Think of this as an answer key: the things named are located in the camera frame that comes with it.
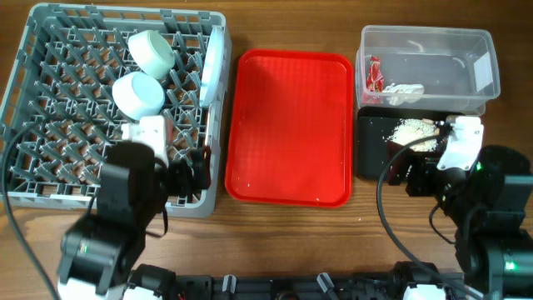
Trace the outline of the rice food scraps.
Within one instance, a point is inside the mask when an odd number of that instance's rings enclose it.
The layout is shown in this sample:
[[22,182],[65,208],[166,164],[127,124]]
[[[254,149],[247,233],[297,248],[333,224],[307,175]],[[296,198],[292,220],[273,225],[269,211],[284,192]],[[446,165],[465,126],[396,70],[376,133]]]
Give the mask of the rice food scraps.
[[[394,142],[405,146],[417,139],[430,137],[440,132],[434,121],[429,119],[401,119],[400,123],[392,130],[392,134],[386,138],[387,142]],[[411,146],[414,152],[433,152],[437,149],[437,139],[421,142]]]

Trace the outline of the white tissue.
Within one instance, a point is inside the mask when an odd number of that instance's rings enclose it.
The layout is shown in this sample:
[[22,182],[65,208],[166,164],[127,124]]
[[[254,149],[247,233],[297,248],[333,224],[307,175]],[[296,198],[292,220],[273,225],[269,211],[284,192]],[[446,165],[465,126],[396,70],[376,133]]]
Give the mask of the white tissue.
[[386,97],[388,103],[392,106],[399,106],[403,103],[415,103],[421,99],[421,95],[425,92],[425,88],[421,84],[398,84],[395,83],[386,86],[384,93],[390,93]]

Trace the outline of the light blue bowl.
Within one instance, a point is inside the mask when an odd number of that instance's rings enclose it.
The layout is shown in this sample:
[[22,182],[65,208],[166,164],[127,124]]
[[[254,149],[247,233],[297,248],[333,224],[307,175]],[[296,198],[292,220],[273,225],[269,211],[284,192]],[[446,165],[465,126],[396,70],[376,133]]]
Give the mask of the light blue bowl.
[[112,85],[112,99],[129,118],[158,115],[165,102],[162,85],[144,72],[130,72]]

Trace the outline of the red snack wrapper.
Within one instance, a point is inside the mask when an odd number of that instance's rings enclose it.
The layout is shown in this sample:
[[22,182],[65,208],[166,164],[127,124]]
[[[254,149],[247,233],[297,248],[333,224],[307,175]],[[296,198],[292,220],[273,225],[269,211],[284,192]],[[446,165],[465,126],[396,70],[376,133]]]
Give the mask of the red snack wrapper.
[[381,60],[378,57],[371,56],[368,74],[366,77],[366,90],[369,92],[380,93],[384,89],[384,76],[381,72]]

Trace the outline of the light blue plate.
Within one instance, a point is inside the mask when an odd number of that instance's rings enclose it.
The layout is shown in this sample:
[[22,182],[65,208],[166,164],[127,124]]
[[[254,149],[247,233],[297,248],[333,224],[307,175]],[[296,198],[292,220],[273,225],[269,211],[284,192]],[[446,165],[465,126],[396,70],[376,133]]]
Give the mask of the light blue plate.
[[209,107],[216,98],[222,73],[224,47],[225,40],[222,27],[215,26],[207,44],[202,69],[199,104],[203,108]]

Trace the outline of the light green bowl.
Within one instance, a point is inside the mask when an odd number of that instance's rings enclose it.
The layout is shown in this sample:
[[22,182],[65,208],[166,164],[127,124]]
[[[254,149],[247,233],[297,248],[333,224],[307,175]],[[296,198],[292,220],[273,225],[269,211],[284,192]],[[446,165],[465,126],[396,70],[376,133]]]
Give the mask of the light green bowl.
[[171,46],[154,30],[132,35],[127,45],[138,67],[155,79],[163,79],[175,64]]

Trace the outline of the white plastic fork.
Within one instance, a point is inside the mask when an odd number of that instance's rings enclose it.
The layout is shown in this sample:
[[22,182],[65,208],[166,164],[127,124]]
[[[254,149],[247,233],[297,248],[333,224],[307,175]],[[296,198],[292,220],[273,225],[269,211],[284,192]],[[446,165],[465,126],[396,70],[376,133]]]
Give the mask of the white plastic fork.
[[210,145],[211,137],[212,137],[212,117],[214,116],[212,112],[212,105],[209,106],[207,109],[207,122],[206,122],[206,131],[205,131],[205,139],[204,139],[204,145],[207,147]]

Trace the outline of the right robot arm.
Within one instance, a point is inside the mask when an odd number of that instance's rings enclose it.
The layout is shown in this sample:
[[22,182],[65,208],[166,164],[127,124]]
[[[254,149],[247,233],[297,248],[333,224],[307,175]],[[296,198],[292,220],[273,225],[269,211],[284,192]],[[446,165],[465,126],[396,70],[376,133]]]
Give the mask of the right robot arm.
[[499,145],[484,146],[472,169],[437,167],[439,153],[389,143],[390,185],[406,181],[411,197],[434,197],[456,225],[456,259],[465,284],[488,299],[532,297],[532,237],[522,228],[532,193],[530,161]]

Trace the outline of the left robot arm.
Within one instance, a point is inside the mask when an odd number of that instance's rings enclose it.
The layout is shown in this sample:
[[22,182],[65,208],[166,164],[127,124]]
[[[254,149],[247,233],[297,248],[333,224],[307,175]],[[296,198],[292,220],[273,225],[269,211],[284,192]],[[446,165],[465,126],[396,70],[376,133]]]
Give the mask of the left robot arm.
[[167,215],[171,196],[192,198],[211,185],[209,147],[191,161],[165,164],[139,142],[113,146],[100,171],[100,189],[87,211],[65,232],[61,243],[57,291],[62,299],[122,299],[174,295],[174,275],[159,278],[134,270],[150,236],[153,218]]

